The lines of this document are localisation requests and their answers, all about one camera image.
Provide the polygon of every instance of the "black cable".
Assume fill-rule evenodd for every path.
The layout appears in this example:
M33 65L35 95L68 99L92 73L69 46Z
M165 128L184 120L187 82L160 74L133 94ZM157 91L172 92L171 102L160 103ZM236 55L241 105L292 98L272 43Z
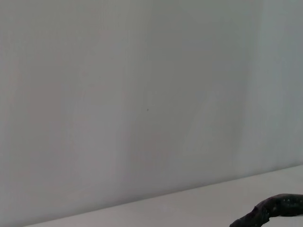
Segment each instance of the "black cable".
M279 194L260 202L255 208L235 220L230 227L261 227L273 217L303 215L303 195Z

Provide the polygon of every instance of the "white wall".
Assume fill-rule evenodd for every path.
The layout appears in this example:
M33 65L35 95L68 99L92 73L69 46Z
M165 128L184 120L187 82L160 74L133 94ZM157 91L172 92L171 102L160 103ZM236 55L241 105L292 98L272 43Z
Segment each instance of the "white wall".
M262 7L1 0L0 226L302 161L302 3Z

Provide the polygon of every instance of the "black speckled object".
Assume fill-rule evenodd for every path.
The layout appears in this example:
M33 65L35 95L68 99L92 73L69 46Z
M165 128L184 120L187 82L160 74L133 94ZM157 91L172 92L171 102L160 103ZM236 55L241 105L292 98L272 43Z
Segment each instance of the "black speckled object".
M235 220L230 227L261 227L273 217L303 215L303 195L279 194L260 202L244 217Z

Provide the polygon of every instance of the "white table surface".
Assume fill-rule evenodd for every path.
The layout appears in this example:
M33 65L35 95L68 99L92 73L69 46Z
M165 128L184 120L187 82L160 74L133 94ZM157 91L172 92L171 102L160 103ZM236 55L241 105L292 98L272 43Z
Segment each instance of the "white table surface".
M228 227L260 201L303 194L303 166L128 203L31 227ZM267 227L301 227L303 217L271 218Z

